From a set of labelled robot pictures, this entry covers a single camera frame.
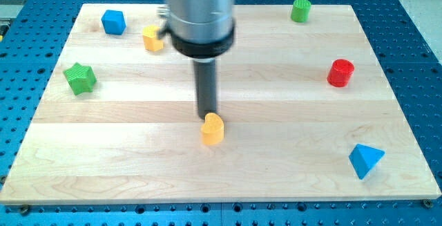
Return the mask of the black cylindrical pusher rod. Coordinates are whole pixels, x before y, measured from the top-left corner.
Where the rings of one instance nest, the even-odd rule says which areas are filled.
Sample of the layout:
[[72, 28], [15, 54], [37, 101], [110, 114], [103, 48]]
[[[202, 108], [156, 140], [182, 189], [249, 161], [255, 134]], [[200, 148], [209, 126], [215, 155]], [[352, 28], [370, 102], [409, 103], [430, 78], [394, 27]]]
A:
[[203, 120], [207, 113], [217, 111], [215, 59], [194, 59], [193, 70], [198, 116]]

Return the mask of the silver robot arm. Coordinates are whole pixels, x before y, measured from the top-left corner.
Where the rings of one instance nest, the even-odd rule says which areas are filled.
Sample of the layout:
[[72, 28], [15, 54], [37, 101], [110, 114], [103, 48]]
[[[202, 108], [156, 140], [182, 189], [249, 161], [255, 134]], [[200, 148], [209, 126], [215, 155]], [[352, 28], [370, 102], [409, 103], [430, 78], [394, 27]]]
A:
[[159, 39], [169, 35], [176, 51], [191, 58], [197, 112], [201, 119], [217, 112], [216, 57], [232, 47], [235, 36], [233, 0], [165, 0], [159, 12], [165, 24]]

